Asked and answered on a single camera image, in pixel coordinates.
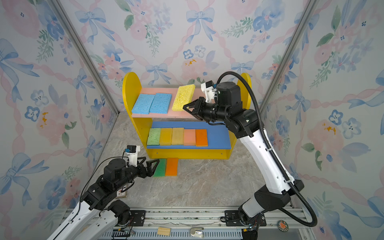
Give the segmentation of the pink salmon sponge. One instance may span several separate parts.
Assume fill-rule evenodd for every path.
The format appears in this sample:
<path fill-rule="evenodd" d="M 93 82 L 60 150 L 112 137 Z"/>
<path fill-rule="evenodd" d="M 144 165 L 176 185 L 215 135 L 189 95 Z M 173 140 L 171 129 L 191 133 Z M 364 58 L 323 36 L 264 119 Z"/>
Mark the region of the pink salmon sponge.
<path fill-rule="evenodd" d="M 184 129 L 184 146 L 196 146 L 196 130 Z"/>

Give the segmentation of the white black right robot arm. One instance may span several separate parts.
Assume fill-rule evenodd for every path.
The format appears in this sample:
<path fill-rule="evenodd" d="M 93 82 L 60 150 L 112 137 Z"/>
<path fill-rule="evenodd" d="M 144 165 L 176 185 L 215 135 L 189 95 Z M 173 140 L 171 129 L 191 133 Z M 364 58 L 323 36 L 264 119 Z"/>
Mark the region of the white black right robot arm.
<path fill-rule="evenodd" d="M 254 103 L 254 109 L 243 108 L 241 89 L 232 82 L 217 85 L 209 81 L 202 84 L 203 97 L 184 105 L 183 109 L 196 119 L 209 125 L 224 125 L 246 147 L 265 180 L 265 185 L 239 207 L 239 221 L 249 226 L 266 212 L 280 210 L 302 225 L 307 225 L 284 208 L 292 196 L 303 199 L 300 191 L 304 188 L 301 180 L 287 171 L 267 138 L 261 120 L 256 97 L 248 83 L 246 91 Z"/>

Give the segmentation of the blue sponge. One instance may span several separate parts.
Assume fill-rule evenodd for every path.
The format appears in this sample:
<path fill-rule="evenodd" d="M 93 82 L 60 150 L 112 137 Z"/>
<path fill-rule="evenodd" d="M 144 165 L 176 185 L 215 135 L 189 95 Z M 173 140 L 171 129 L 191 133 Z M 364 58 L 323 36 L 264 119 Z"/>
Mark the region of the blue sponge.
<path fill-rule="evenodd" d="M 148 115 L 155 95 L 139 94 L 137 101 L 132 109 L 133 114 Z"/>
<path fill-rule="evenodd" d="M 167 114 L 171 99 L 171 94 L 156 93 L 150 107 L 150 114 Z"/>

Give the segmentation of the bright yellow sponge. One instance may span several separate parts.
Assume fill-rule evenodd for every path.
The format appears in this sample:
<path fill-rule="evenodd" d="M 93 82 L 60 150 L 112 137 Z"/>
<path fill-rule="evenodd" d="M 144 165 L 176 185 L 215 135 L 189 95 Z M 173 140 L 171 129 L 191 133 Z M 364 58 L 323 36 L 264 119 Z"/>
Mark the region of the bright yellow sponge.
<path fill-rule="evenodd" d="M 159 139 L 160 146 L 170 146 L 172 144 L 172 128 L 161 128 L 161 134 Z"/>

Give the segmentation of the pale yellow sponge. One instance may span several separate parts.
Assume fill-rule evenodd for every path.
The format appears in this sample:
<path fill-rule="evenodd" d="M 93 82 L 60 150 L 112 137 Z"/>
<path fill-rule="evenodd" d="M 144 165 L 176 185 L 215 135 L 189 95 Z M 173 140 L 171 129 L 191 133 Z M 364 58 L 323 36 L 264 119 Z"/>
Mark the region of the pale yellow sponge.
<path fill-rule="evenodd" d="M 171 144 L 172 145 L 184 144 L 184 128 L 173 128 Z"/>

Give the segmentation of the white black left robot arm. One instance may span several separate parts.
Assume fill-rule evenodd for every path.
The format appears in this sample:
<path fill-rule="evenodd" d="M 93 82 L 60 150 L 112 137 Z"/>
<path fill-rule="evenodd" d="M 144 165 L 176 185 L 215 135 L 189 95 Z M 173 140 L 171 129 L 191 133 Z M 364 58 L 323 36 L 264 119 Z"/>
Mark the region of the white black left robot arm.
<path fill-rule="evenodd" d="M 130 207 L 118 200 L 117 192 L 135 178 L 152 177 L 160 163 L 158 159 L 140 158 L 138 165 L 129 166 L 128 157 L 111 157 L 104 173 L 89 187 L 64 222 L 49 236 L 50 240 L 96 240 L 116 225 L 130 225 L 134 217 Z"/>

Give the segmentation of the light green sponge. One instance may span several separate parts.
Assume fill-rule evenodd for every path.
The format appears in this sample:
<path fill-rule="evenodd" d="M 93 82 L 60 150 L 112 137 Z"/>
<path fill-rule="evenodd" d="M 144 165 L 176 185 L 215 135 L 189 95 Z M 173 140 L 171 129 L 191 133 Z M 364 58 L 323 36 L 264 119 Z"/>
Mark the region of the light green sponge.
<path fill-rule="evenodd" d="M 151 128 L 149 131 L 147 145 L 148 146 L 159 146 L 160 145 L 160 136 L 161 129 L 160 128 Z"/>

